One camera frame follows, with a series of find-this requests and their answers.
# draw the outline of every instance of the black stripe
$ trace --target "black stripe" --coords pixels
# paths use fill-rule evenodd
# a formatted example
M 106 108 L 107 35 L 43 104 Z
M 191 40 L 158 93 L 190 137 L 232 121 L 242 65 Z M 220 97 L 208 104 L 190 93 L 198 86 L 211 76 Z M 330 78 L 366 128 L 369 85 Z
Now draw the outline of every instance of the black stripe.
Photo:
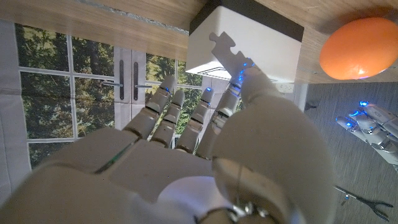
M 303 39 L 304 27 L 254 0 L 209 0 L 191 21 L 189 34 L 191 35 L 218 6 L 224 6 L 300 42 Z

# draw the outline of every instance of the tree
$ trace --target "tree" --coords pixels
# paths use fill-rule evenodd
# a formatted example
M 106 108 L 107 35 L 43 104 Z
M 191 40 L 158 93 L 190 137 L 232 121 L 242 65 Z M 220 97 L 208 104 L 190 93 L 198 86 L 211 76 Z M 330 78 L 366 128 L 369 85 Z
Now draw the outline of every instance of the tree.
M 201 97 L 201 90 L 191 88 L 182 88 L 182 90 L 185 93 L 185 100 L 175 130 L 176 134 L 182 134 Z
M 147 54 L 146 79 L 162 82 L 167 75 L 174 76 L 175 60 Z
M 16 38 L 20 66 L 68 71 L 66 35 L 16 24 Z M 75 72 L 113 76 L 113 46 L 73 38 L 73 61 Z M 75 78 L 76 98 L 71 99 L 70 81 L 21 72 L 28 138 L 72 138 L 71 100 L 76 102 L 79 137 L 114 126 L 113 88 L 102 85 L 102 80 Z M 57 150 L 56 145 L 29 144 L 32 166 Z
M 203 76 L 185 71 L 185 62 L 178 61 L 178 84 L 201 86 Z

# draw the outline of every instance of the electrical outlet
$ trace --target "electrical outlet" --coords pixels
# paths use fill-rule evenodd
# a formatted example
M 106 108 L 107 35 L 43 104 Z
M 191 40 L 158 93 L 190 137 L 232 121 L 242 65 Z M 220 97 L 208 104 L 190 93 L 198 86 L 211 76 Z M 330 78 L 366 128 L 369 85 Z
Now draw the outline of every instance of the electrical outlet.
M 281 93 L 293 93 L 293 83 L 275 83 L 275 86 Z

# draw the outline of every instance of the orange fruit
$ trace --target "orange fruit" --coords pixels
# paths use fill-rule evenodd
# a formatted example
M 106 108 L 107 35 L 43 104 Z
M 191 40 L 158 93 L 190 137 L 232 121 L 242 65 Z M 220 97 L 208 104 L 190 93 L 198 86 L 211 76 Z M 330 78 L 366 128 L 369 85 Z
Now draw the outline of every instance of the orange fruit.
M 319 57 L 322 69 L 339 80 L 381 73 L 398 58 L 398 26 L 384 18 L 350 22 L 334 32 Z

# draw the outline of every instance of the gray floor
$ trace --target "gray floor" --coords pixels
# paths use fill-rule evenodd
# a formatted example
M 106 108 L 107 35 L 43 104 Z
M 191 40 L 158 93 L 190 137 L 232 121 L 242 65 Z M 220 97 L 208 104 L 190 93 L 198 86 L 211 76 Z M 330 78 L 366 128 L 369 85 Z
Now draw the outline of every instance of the gray floor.
M 398 114 L 398 83 L 310 85 L 307 101 L 319 105 L 305 114 L 328 145 L 336 184 L 364 198 L 393 204 L 394 208 L 381 208 L 388 214 L 390 223 L 398 223 L 398 173 L 374 149 L 335 122 L 337 116 L 347 116 L 350 110 L 356 110 L 360 100 Z M 341 205 L 344 196 L 338 194 L 335 223 L 387 223 L 353 198 Z

